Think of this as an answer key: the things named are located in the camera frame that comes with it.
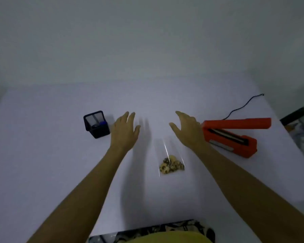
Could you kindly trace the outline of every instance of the orange handle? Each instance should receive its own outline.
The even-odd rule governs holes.
[[[271,118],[246,118],[232,120],[206,120],[203,128],[208,129],[268,129]]]

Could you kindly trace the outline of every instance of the table surface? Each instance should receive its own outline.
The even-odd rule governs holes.
[[[92,234],[195,218],[218,242],[259,242],[197,157],[177,143],[184,172],[159,177],[158,138],[173,138],[175,110],[198,121],[222,119],[259,90],[247,74],[112,81],[10,89],[0,103],[0,241],[25,242],[105,154],[110,136],[94,139],[83,116],[102,110],[109,123],[136,112],[140,137],[121,163]],[[234,130],[258,140],[244,159],[218,148],[292,204],[304,201],[304,157],[264,97],[230,119],[271,117],[268,130]]]

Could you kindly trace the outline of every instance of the yellow clothing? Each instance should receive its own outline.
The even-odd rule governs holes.
[[[201,233],[191,232],[191,231],[168,231],[153,233],[146,236],[142,236],[133,240],[128,241],[129,243],[186,243],[186,242],[196,242],[196,243],[212,243]]]

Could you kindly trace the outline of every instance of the person's left hand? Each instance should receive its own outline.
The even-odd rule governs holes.
[[[138,134],[140,133],[140,125],[133,130],[135,112],[132,112],[128,117],[129,112],[120,116],[112,126],[110,147],[120,149],[121,151],[128,152],[137,141]]]

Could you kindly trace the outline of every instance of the transparent plastic packet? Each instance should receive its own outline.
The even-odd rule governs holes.
[[[185,163],[178,149],[176,137],[154,140],[159,176],[185,171]]]

